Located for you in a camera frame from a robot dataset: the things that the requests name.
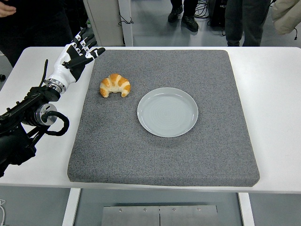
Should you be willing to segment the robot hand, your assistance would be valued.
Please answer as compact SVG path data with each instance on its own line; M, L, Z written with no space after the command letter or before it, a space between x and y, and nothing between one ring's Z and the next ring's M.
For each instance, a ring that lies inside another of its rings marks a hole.
M81 30L67 44L54 65L53 73L45 80L47 86L56 86L66 91L68 86L79 80L85 66L93 62L105 52L105 48L96 48L97 42L93 40L94 35L84 36L86 30Z

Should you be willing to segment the person's hand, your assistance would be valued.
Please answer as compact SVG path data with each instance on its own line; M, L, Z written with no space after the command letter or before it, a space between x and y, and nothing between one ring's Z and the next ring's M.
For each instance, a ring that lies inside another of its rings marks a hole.
M11 16L16 12L16 8L0 2L0 18Z

